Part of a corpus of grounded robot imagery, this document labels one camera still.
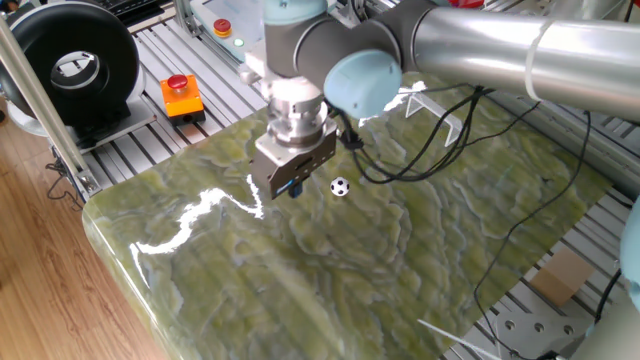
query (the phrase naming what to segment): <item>soccer ball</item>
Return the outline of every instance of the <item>soccer ball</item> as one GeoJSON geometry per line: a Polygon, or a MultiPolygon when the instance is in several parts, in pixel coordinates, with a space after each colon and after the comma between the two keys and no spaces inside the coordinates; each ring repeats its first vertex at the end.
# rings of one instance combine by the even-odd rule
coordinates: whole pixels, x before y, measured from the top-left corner
{"type": "Polygon", "coordinates": [[[345,196],[349,192],[349,182],[347,179],[338,177],[331,182],[331,192],[335,196],[345,196]]]}

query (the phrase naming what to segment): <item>red button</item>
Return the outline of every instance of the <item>red button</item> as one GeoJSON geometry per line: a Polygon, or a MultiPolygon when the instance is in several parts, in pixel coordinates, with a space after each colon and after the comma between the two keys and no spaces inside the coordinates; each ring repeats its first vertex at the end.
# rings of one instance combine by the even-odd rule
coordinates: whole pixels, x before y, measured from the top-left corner
{"type": "Polygon", "coordinates": [[[475,9],[484,5],[484,0],[460,0],[458,7],[464,9],[475,9]]]}
{"type": "Polygon", "coordinates": [[[167,80],[167,85],[169,85],[169,87],[172,89],[182,89],[187,86],[187,82],[187,77],[179,74],[170,77],[169,80],[167,80]]]}
{"type": "Polygon", "coordinates": [[[227,19],[218,19],[213,23],[213,28],[224,33],[231,30],[231,23],[227,19]]]}

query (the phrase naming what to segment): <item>marble table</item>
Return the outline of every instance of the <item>marble table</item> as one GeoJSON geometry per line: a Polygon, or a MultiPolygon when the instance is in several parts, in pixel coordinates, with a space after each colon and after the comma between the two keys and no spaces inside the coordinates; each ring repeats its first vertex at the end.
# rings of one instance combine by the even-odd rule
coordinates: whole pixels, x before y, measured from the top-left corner
{"type": "MultiPolygon", "coordinates": [[[[444,83],[406,76],[419,88],[444,83]]],[[[445,108],[471,92],[429,94],[445,108]]],[[[370,153],[404,164],[437,117],[354,121],[370,153]]],[[[462,108],[456,115],[464,119],[462,108]]],[[[513,116],[480,101],[471,139],[513,116]]],[[[296,199],[271,201],[249,174],[258,112],[92,198],[89,240],[140,319],[172,359],[437,359],[479,318],[472,291],[508,229],[562,189],[577,160],[525,124],[467,148],[419,183],[373,185],[340,145],[296,199]],[[348,179],[345,197],[331,193],[348,179]]],[[[448,129],[419,169],[439,159],[448,129]]],[[[557,203],[527,222],[485,283],[495,303],[600,197],[610,182],[588,166],[557,203]]]]}

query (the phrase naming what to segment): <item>cardboard box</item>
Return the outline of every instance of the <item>cardboard box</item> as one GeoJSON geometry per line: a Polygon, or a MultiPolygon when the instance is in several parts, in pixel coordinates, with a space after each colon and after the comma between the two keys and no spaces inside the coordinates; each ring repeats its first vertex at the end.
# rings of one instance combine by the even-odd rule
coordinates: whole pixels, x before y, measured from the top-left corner
{"type": "Polygon", "coordinates": [[[561,307],[591,277],[594,268],[568,248],[557,252],[538,271],[530,284],[561,307]]]}

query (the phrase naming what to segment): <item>red emergency stop button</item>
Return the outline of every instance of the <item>red emergency stop button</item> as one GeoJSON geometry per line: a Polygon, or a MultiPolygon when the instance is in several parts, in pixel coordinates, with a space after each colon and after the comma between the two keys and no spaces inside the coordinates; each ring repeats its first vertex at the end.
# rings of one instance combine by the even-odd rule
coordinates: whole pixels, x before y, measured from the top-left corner
{"type": "Polygon", "coordinates": [[[182,74],[178,74],[170,77],[167,80],[167,85],[169,85],[169,87],[172,88],[173,90],[183,90],[184,88],[187,87],[188,82],[189,80],[187,80],[186,76],[182,74]]]}
{"type": "Polygon", "coordinates": [[[225,38],[231,35],[231,22],[227,19],[218,19],[213,23],[213,32],[221,37],[225,38]]]}

